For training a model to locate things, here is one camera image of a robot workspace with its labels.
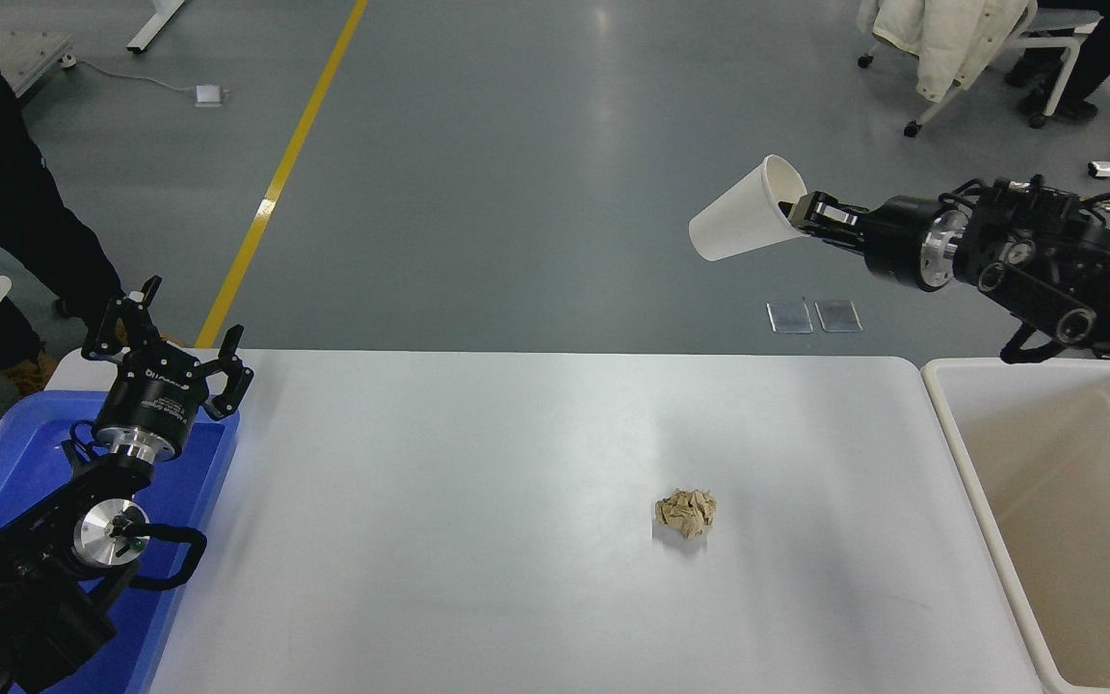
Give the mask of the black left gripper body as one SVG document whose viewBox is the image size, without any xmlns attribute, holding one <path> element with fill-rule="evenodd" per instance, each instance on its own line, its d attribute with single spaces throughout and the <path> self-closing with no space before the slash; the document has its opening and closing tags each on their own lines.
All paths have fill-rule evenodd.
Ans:
<svg viewBox="0 0 1110 694">
<path fill-rule="evenodd" d="M 182 451 L 199 405 L 208 396 L 199 359 L 176 346 L 138 346 L 120 358 L 117 379 L 92 424 L 97 444 L 110 447 L 128 431 L 159 440 L 159 451 Z"/>
</svg>

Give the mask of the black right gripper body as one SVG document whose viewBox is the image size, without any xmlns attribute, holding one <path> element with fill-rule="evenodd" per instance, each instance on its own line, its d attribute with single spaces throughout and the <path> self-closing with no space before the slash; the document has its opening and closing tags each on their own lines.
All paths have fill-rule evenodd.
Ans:
<svg viewBox="0 0 1110 694">
<path fill-rule="evenodd" d="M 895 195 L 860 217 L 862 258 L 872 276 L 907 288 L 934 288 L 922 276 L 922 247 L 934 224 L 934 200 Z"/>
</svg>

